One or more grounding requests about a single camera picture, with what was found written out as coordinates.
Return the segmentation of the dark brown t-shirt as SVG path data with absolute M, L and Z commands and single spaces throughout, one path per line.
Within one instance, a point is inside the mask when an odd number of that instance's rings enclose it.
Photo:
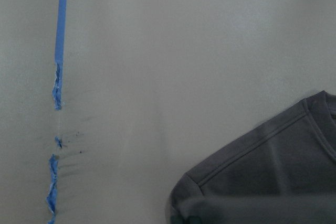
M 335 223 L 335 96 L 302 99 L 186 172 L 170 223 Z

